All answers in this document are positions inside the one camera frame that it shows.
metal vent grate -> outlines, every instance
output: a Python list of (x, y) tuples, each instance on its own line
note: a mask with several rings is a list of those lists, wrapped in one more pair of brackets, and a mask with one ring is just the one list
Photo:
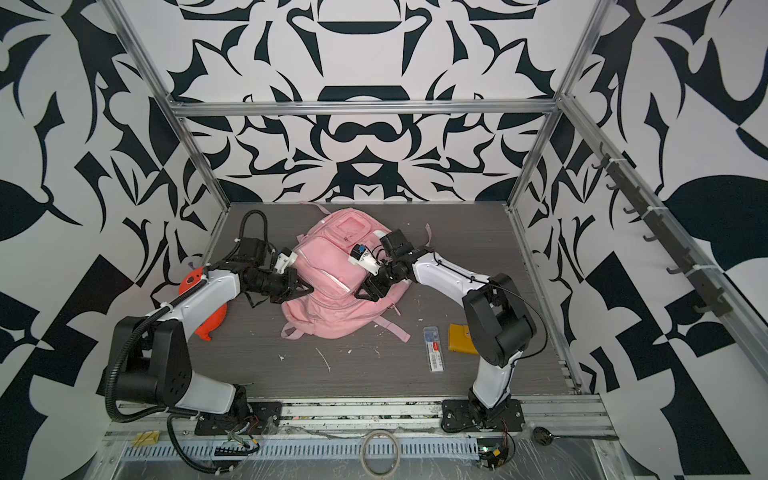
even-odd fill
[[(398, 439), (402, 458), (478, 458), (476, 439)], [(193, 458), (213, 458), (212, 455), (221, 441), (186, 440), (181, 448)], [(249, 460), (343, 460), (358, 458), (362, 439), (296, 439), (266, 440), (261, 450), (249, 455)], [(391, 458), (395, 446), (388, 439), (373, 439), (369, 442), (367, 458)], [(151, 447), (128, 448), (123, 454), (124, 461), (134, 460), (175, 460), (178, 455), (169, 441), (158, 442)], [(235, 460), (242, 457), (218, 457)]]

small box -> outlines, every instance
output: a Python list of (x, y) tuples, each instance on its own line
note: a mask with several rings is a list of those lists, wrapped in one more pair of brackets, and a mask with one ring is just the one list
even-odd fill
[(442, 363), (442, 353), (440, 351), (440, 333), (436, 326), (427, 326), (424, 328), (424, 343), (427, 347), (429, 371), (432, 373), (445, 371), (445, 367)]

black mounting plate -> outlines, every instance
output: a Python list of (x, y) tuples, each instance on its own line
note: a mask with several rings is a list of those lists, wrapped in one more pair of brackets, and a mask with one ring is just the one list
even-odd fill
[[(509, 432), (522, 432), (525, 417), (518, 400), (507, 399), (504, 403), (504, 409), (491, 421), (488, 428), (503, 432), (505, 423)], [(443, 428), (450, 431), (480, 431), (472, 423), (469, 400), (443, 400), (442, 425)]]
[[(248, 402), (253, 410), (253, 415), (259, 419), (259, 425), (253, 427), (251, 435), (261, 435), (264, 429), (269, 425), (280, 424), (280, 413), (283, 410), (283, 404), (280, 402)], [(237, 420), (226, 415), (205, 415), (203, 414), (194, 428), (195, 435), (224, 435), (227, 430), (237, 427)]]

orange object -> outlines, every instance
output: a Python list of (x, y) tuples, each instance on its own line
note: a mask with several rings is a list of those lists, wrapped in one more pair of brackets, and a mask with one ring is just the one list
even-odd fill
[[(198, 268), (197, 270), (192, 270), (190, 274), (184, 278), (184, 280), (181, 280), (181, 285), (179, 285), (179, 295), (192, 288), (195, 283), (199, 282), (201, 275), (203, 275), (202, 267)], [(194, 332), (201, 339), (205, 340), (206, 342), (210, 342), (210, 335), (208, 334), (219, 328), (221, 323), (224, 321), (225, 316), (227, 316), (226, 303), (222, 305), (221, 308), (216, 310), (213, 315), (209, 316), (208, 320), (203, 322), (202, 325), (198, 326), (197, 330)]]
[(479, 355), (475, 344), (472, 343), (472, 338), (469, 336), (469, 325), (451, 323), (448, 327), (448, 350)]

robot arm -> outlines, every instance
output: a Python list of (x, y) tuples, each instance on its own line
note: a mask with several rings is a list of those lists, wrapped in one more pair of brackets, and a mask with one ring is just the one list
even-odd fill
[(472, 342), (480, 354), (478, 375), (469, 391), (477, 425), (493, 425), (509, 398), (515, 362), (536, 334), (525, 302), (512, 280), (473, 273), (451, 263), (428, 247), (414, 248), (400, 230), (381, 238), (386, 256), (377, 262), (365, 246), (357, 245), (350, 261), (369, 274), (356, 296), (377, 301), (391, 285), (404, 280), (431, 286), (464, 307)]
[[(264, 266), (268, 250), (273, 253)], [(240, 293), (249, 301), (249, 293), (267, 295), (272, 303), (312, 293), (313, 288), (290, 267), (295, 259), (296, 254), (288, 249), (275, 253), (265, 240), (240, 238), (237, 247), (224, 260), (206, 268), (200, 282), (187, 292), (146, 316), (118, 322), (104, 377), (104, 400), (112, 420), (132, 422), (166, 409), (186, 415), (206, 412), (245, 418), (244, 389), (193, 371), (187, 340), (219, 307)], [(157, 407), (125, 415), (117, 408), (118, 400)]]

